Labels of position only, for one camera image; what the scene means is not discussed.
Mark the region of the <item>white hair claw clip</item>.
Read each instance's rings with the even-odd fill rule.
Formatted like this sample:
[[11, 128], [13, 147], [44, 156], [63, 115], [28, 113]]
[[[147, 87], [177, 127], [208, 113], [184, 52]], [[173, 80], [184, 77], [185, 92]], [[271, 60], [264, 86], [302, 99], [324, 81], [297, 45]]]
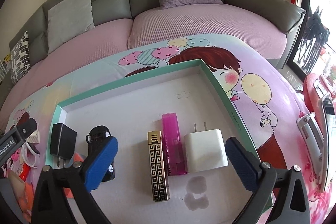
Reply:
[[28, 138], [27, 142], [31, 144], [38, 144], [40, 143], [40, 132], [36, 129]]

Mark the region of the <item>red white glue bottle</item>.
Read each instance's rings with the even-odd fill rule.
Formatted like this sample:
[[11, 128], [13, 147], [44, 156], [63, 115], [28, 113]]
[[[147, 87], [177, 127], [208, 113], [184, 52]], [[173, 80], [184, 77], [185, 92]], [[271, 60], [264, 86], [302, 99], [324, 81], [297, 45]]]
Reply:
[[26, 181], [29, 175], [31, 167], [27, 165], [25, 162], [23, 163], [21, 170], [19, 171], [19, 177], [21, 180]]

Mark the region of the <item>white smart wristband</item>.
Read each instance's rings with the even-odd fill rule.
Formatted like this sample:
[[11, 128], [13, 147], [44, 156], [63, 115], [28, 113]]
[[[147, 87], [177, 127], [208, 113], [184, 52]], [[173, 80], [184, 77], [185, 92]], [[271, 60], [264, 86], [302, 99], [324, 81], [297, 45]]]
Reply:
[[34, 144], [25, 142], [21, 147], [24, 162], [31, 168], [37, 168], [40, 162], [40, 152]]

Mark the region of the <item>black USB power adapter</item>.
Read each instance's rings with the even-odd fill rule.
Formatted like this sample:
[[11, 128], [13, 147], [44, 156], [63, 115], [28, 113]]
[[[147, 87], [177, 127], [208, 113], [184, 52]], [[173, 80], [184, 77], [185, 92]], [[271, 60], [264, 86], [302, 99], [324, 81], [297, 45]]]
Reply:
[[58, 167], [66, 167], [75, 151], [77, 132], [63, 123], [52, 126], [50, 155], [56, 157]]

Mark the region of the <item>white USB power adapter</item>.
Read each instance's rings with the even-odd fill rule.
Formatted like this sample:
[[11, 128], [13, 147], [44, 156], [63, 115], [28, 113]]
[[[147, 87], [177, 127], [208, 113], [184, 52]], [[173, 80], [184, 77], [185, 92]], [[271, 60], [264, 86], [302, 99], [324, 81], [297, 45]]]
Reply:
[[228, 166], [228, 158], [220, 129], [195, 131], [184, 136], [188, 173]]

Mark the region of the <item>magenta translucent lighter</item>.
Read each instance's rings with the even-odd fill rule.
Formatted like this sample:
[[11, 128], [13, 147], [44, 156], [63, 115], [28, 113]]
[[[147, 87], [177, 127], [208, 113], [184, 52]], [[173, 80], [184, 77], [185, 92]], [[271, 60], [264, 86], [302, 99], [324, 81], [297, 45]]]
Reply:
[[163, 151], [168, 175], [180, 176], [187, 174], [179, 124], [175, 113], [162, 115], [162, 129]]

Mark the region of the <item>orange carrot knife toy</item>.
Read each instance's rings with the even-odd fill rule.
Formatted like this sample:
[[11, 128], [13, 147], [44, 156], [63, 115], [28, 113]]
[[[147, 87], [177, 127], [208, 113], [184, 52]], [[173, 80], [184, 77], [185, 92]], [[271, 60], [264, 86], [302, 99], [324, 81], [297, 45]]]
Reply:
[[31, 215], [34, 203], [34, 188], [31, 183], [25, 183], [25, 189], [18, 198], [18, 205], [22, 211], [23, 218], [31, 223]]

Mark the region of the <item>black white patterned cushion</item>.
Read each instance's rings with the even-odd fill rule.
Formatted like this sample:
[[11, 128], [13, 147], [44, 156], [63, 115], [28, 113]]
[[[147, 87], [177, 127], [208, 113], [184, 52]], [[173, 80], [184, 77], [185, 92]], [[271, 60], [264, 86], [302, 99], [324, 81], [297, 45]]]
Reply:
[[29, 35], [25, 31], [11, 50], [11, 80], [15, 85], [30, 70]]

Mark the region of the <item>cartoon print blanket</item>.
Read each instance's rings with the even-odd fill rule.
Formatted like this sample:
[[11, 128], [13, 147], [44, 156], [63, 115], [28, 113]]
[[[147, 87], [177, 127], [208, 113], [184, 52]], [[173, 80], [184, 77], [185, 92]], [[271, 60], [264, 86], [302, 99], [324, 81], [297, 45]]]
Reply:
[[1, 129], [22, 117], [38, 122], [41, 145], [56, 105], [67, 98], [117, 79], [193, 59], [203, 60], [224, 89], [250, 134], [262, 161], [277, 168], [302, 167], [312, 223], [327, 216], [330, 184], [319, 189], [298, 118], [309, 111], [284, 77], [248, 44], [224, 34], [198, 34], [145, 46], [114, 46], [84, 35], [39, 61], [11, 89], [1, 108]]

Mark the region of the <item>pink child chair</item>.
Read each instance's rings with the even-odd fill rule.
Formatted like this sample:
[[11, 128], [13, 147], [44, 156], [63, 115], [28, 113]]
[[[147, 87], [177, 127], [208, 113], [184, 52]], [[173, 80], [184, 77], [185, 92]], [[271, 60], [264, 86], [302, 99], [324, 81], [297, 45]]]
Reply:
[[335, 86], [324, 75], [310, 73], [303, 82], [309, 113], [297, 120], [307, 146], [319, 191], [335, 180]]

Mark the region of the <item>pink sofa seat cover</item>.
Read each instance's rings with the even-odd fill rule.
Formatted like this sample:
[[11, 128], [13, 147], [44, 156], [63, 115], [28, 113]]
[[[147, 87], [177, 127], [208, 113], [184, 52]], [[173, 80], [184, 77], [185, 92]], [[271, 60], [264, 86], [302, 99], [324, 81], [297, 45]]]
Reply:
[[132, 48], [200, 34], [236, 36], [265, 59], [279, 59], [287, 42], [269, 20], [228, 4], [151, 9], [135, 19], [113, 20], [71, 39], [35, 64], [1, 103], [1, 129], [28, 96], [84, 65]]

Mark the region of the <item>light grey cushion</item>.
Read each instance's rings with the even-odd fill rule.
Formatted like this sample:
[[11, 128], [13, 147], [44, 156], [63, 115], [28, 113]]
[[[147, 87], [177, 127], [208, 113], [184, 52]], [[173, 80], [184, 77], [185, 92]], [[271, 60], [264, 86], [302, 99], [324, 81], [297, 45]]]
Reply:
[[76, 36], [94, 28], [91, 0], [59, 2], [48, 11], [48, 54]]

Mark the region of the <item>teal-edged white cardboard tray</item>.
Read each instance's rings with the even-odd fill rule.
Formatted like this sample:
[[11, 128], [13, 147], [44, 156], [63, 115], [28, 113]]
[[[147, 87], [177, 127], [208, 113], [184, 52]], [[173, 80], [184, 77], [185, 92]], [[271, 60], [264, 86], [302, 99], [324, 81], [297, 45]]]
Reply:
[[170, 199], [155, 202], [151, 192], [147, 134], [162, 129], [162, 115], [175, 113], [181, 135], [219, 129], [223, 139], [236, 137], [244, 148], [256, 147], [218, 80], [200, 60], [145, 71], [94, 88], [63, 102], [52, 123], [77, 133], [75, 150], [85, 155], [85, 136], [106, 126], [118, 140], [116, 177], [92, 195], [112, 223], [231, 223], [251, 196], [232, 166], [202, 171], [209, 205], [191, 210], [187, 184], [195, 173], [169, 177]]

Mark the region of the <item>grey sofa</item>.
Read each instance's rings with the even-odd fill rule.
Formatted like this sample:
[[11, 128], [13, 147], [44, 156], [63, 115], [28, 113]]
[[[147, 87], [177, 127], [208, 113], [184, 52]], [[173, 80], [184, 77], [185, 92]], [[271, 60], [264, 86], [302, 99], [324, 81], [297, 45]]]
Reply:
[[28, 34], [30, 69], [17, 82], [1, 84], [1, 115], [8, 117], [47, 83], [104, 57], [184, 35], [227, 34], [248, 44], [281, 68], [294, 44], [304, 10], [285, 0], [91, 0], [84, 16], [66, 12], [63, 27], [50, 36], [48, 0], [10, 42]]

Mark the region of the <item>black metal rack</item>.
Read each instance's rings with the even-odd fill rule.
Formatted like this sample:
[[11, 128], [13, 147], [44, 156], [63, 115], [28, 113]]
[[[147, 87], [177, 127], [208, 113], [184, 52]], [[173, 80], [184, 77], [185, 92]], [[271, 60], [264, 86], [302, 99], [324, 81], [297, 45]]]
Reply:
[[329, 29], [322, 24], [322, 12], [323, 10], [317, 6], [315, 12], [308, 18], [299, 44], [297, 62], [302, 64], [301, 69], [306, 74], [312, 71], [329, 38]]

